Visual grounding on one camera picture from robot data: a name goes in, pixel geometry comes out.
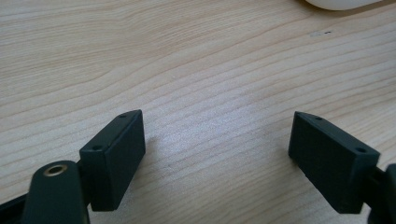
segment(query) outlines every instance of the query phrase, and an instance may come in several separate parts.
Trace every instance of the screw hole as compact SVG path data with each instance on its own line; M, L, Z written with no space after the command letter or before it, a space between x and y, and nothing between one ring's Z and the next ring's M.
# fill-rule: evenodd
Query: screw hole
M45 176L55 176L63 173L65 170L67 170L66 165L54 165L48 168L46 171L44 171Z
M93 146L93 147L92 147L93 150L99 150L99 149L101 149L101 148L102 148L102 146Z
M361 153L367 152L367 150L364 149L364 148L362 148L362 147L357 147L356 150L358 150L358 151L361 152Z

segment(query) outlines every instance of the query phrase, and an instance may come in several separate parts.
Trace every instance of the black plastic bracket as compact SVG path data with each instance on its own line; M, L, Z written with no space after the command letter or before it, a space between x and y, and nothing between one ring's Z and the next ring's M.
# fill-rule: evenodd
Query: black plastic bracket
M142 111L121 114L79 151L79 162L38 169L27 196L0 205L0 223L90 223L87 205L117 209L145 153Z
M369 223L396 223L396 165L376 167L379 152L326 119L296 112L289 155L340 214L372 208Z

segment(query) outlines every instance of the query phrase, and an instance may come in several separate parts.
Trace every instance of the metal grommet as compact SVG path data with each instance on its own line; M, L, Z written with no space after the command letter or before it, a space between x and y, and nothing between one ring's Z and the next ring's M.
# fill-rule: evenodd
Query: metal grommet
M44 171L44 176L59 175L63 173L65 170L67 170L67 165L63 165L63 164L53 165L50 168L48 168L46 171Z

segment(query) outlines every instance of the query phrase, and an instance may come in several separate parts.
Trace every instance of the wood grain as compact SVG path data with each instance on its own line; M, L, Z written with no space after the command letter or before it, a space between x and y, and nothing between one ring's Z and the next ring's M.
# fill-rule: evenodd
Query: wood grain
M396 5L293 0L2 1L0 203L141 108L147 155L92 223L364 223L287 155L293 112L396 162Z

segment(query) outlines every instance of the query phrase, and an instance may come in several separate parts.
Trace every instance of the light wood surface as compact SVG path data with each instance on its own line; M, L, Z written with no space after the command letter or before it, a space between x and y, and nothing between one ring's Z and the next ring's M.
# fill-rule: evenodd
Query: light wood surface
M396 4L296 0L0 4L0 203L142 109L147 154L98 223L365 223L287 154L294 111L396 162Z

